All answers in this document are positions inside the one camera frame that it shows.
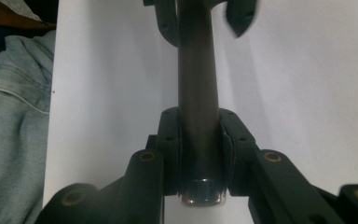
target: black plastic part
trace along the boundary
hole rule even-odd
[[[144,0],[144,5],[155,6],[159,32],[170,44],[178,47],[175,0]]]
[[[250,199],[253,195],[263,194],[277,224],[315,224],[344,223],[290,160],[280,152],[261,150],[256,153],[252,165],[255,187],[251,187]],[[260,211],[252,216],[262,217]]]
[[[255,16],[256,0],[228,0],[227,21],[237,37],[243,35]]]
[[[259,150],[255,138],[232,111],[220,109],[225,151],[225,176],[231,196],[248,196],[246,174]]]
[[[346,185],[337,198],[337,212],[347,223],[358,223],[358,185]]]
[[[35,224],[85,224],[93,210],[97,190],[92,185],[74,184],[57,192]]]
[[[95,204],[89,215],[88,224],[109,223],[109,218],[115,213],[114,205],[119,194],[121,182],[124,177],[98,191]]]
[[[249,181],[249,185],[254,185],[253,188],[257,188],[253,179],[248,178],[247,181]],[[276,223],[272,209],[261,191],[253,191],[252,197],[249,198],[248,206],[255,224]]]
[[[157,150],[132,155],[123,177],[111,224],[159,224],[163,205],[163,157]]]
[[[146,148],[145,149],[156,149],[157,148],[157,135],[150,134],[147,138]]]
[[[318,187],[315,187],[315,189],[318,191],[318,193],[326,200],[326,202],[333,208],[336,208],[337,206],[337,196],[325,191],[324,189],[320,189]]]
[[[163,111],[158,126],[156,149],[164,156],[164,195],[178,192],[181,136],[177,113],[177,107]]]

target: cloth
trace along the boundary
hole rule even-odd
[[[59,0],[24,0],[43,21],[57,23]]]
[[[36,21],[42,21],[37,15],[33,13],[33,11],[23,0],[0,0],[0,2],[10,7],[11,10],[19,15],[34,19]]]
[[[5,47],[5,36],[7,35],[43,35],[47,31],[55,29],[55,27],[53,23],[36,21],[17,14],[10,7],[0,2],[0,50]]]
[[[0,52],[0,223],[42,209],[55,31],[7,36]]]

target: gray fabric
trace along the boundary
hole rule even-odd
[[[55,31],[8,36],[0,53],[0,223],[42,209]]]
[[[40,18],[33,13],[23,0],[0,0],[0,2],[10,7],[19,15],[40,21]]]

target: white background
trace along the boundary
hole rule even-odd
[[[286,154],[312,184],[358,183],[358,1],[260,1],[235,39],[213,10],[220,106],[260,148]],[[177,106],[177,49],[142,0],[61,1],[45,203],[76,182],[99,188]],[[166,199],[166,223],[253,223],[247,199],[189,209]]]

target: black tube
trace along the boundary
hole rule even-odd
[[[177,7],[183,134],[179,193],[184,204],[211,206],[224,194],[211,10],[203,0],[177,0]]]

